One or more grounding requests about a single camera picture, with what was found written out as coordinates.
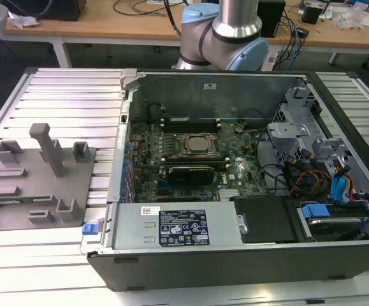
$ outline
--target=floor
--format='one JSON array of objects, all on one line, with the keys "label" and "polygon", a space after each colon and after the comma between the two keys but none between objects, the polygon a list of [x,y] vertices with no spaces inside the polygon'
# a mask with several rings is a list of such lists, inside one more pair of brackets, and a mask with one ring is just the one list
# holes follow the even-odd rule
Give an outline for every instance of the floor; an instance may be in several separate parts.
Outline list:
[{"label": "floor", "polygon": [[[170,69],[178,59],[178,47],[68,45],[75,68],[143,68]],[[302,52],[294,63],[294,71],[354,71],[369,86],[369,64],[361,63],[367,55],[345,54],[331,66],[331,54]],[[26,67],[58,67],[55,54],[47,43],[0,41],[0,108]],[[279,70],[286,69],[287,62]]]}]

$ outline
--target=black speaker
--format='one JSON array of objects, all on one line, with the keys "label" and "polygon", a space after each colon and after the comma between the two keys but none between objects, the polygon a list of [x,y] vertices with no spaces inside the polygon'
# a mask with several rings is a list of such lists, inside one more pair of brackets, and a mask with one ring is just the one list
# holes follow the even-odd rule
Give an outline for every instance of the black speaker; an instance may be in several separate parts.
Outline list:
[{"label": "black speaker", "polygon": [[[49,0],[13,0],[26,12],[41,13],[48,4]],[[63,21],[77,21],[86,5],[86,0],[54,0],[51,9],[42,17],[43,19],[54,19]],[[17,15],[24,15],[9,0],[3,0],[3,4]]]},{"label": "black speaker", "polygon": [[[219,3],[219,0],[203,0],[202,2]],[[262,37],[275,37],[282,14],[285,0],[259,0],[257,15],[262,20]]]}]

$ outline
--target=aluminum extrusion table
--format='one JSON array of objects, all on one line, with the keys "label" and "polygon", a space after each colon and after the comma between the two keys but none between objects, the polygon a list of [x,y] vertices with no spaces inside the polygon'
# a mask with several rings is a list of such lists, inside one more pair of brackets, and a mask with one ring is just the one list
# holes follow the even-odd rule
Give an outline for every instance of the aluminum extrusion table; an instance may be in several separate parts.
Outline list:
[{"label": "aluminum extrusion table", "polygon": [[[119,76],[117,69],[30,71],[0,111],[0,140],[37,148],[28,129],[47,122],[62,147],[83,140],[97,148],[85,220],[105,214],[122,99]],[[369,143],[369,90],[344,73],[319,76]],[[369,305],[369,271],[349,280],[114,293],[81,254],[81,240],[81,227],[0,231],[0,305],[306,305],[312,299]]]}]

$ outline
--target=white table leg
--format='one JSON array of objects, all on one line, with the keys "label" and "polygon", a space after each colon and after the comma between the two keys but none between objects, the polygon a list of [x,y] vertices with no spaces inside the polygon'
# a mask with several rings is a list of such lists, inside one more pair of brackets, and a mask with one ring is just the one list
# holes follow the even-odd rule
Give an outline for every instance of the white table leg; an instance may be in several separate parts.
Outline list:
[{"label": "white table leg", "polygon": [[335,65],[341,53],[333,53],[329,59],[329,64]]},{"label": "white table leg", "polygon": [[282,45],[269,45],[269,51],[262,64],[261,71],[272,71],[276,58],[278,57],[279,52],[282,51],[282,48]]},{"label": "white table leg", "polygon": [[61,36],[55,37],[52,41],[52,45],[54,47],[60,68],[72,68],[68,50],[63,38]]}]

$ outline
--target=computer case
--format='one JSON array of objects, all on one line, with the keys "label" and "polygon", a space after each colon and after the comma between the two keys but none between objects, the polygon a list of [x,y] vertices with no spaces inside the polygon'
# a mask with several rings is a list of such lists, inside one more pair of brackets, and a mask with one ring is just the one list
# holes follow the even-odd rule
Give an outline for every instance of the computer case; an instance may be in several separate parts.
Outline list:
[{"label": "computer case", "polygon": [[[42,12],[48,4],[48,0],[15,0],[15,2],[30,14]],[[24,15],[8,0],[3,0],[3,4],[13,13]],[[85,5],[86,0],[54,0],[54,4],[48,13],[40,18],[77,21]]]}]

